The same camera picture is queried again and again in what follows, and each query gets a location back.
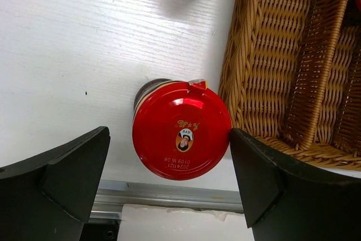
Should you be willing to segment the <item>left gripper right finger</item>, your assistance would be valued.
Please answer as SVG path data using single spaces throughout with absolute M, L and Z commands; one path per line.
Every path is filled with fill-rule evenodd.
M 231 155 L 255 240 L 359 240 L 360 179 L 306 164 L 240 129 Z

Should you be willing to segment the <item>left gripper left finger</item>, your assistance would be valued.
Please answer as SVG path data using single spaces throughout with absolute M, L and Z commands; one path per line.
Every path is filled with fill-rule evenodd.
M 1 168 L 1 240 L 79 240 L 110 144 L 100 126 Z

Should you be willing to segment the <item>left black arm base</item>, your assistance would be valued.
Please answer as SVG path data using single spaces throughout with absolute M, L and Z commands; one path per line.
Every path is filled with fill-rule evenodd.
M 84 224 L 80 241 L 114 241 L 118 238 L 117 220 L 95 219 Z

